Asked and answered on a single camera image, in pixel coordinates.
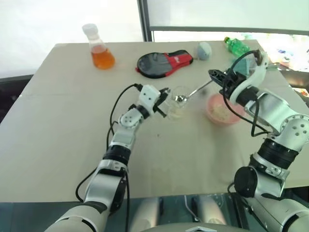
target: glass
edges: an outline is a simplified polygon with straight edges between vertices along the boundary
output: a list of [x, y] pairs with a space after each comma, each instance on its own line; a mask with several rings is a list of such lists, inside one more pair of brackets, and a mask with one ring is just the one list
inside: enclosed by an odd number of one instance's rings
[[190, 94], [190, 89], [185, 86], [177, 86], [172, 90], [169, 100], [168, 118], [177, 120], [184, 116], [187, 106], [187, 96]]

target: table surface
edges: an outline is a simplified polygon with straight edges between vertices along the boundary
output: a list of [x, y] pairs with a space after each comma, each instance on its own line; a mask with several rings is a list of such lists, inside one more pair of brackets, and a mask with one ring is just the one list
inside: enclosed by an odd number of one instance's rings
[[[209, 69], [225, 70], [234, 59], [223, 42], [209, 43], [210, 60], [195, 60], [157, 80], [135, 71], [139, 57], [180, 49], [194, 54], [197, 42], [109, 43], [116, 64], [106, 71], [93, 66], [87, 44], [57, 44], [0, 124], [0, 202], [76, 201], [76, 186], [104, 155], [109, 114], [121, 90], [132, 83], [195, 89], [210, 80]], [[246, 43], [260, 48], [257, 41]], [[279, 71], [269, 70], [261, 87], [309, 114]], [[251, 138], [251, 127], [243, 121], [229, 127], [209, 122], [203, 108], [219, 89], [211, 84], [206, 96], [197, 95], [179, 120], [157, 114], [141, 125], [129, 162], [132, 197], [226, 192], [263, 137]], [[128, 91], [115, 119], [137, 97], [136, 90]], [[308, 152], [306, 145], [291, 165], [287, 187], [309, 185], [304, 174]]]

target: pink bowl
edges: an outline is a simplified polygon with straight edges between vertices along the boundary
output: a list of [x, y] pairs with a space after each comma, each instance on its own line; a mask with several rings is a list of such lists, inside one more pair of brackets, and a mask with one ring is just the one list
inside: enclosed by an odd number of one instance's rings
[[[241, 116], [245, 115], [243, 107], [241, 105], [233, 105], [229, 100], [227, 100], [231, 108]], [[226, 118], [219, 118], [218, 116], [214, 115], [214, 108], [220, 107], [220, 110], [223, 111]], [[237, 123], [240, 118], [233, 114], [225, 105], [223, 96], [219, 93], [212, 95], [206, 105], [206, 115], [211, 122], [214, 124], [218, 124], [221, 126], [227, 126], [234, 123]]]

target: flask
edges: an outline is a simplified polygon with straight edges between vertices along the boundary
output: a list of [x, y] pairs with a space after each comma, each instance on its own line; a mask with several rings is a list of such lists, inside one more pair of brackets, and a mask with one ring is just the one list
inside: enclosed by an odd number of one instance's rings
[[109, 69], [115, 63], [115, 58], [98, 34], [95, 24], [83, 25], [83, 31], [89, 40], [92, 61], [98, 69]]

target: white cap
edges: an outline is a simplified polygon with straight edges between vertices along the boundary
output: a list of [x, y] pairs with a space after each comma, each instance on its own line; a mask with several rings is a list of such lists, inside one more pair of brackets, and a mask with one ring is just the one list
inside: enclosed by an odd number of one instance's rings
[[98, 28], [93, 23], [83, 25], [83, 31], [89, 39], [94, 39], [94, 37], [98, 37]]

